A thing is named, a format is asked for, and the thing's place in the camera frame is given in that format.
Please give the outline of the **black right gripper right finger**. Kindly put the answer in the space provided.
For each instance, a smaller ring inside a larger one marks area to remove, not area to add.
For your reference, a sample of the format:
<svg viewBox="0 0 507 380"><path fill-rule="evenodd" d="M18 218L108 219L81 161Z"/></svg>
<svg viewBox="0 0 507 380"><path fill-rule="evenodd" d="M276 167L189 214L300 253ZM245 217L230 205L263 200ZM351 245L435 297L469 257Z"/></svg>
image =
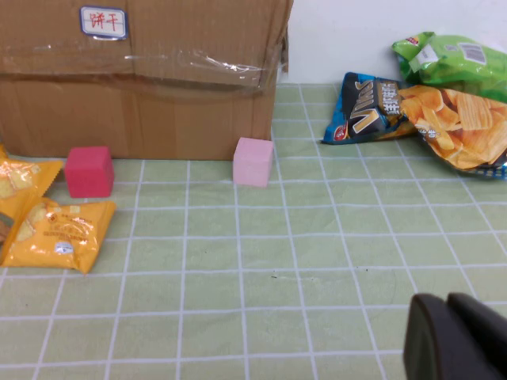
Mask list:
<svg viewBox="0 0 507 380"><path fill-rule="evenodd" d="M506 318L464 293L450 293L447 305L464 323L487 360L499 372L506 372Z"/></svg>

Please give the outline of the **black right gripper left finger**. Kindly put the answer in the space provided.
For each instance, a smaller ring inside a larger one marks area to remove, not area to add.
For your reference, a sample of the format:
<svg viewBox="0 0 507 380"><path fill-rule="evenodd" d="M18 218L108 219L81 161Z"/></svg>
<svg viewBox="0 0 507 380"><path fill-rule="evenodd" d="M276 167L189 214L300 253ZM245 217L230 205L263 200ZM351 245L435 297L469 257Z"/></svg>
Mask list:
<svg viewBox="0 0 507 380"><path fill-rule="evenodd" d="M443 300L416 294L403 349L408 379L505 379L482 354L464 323Z"/></svg>

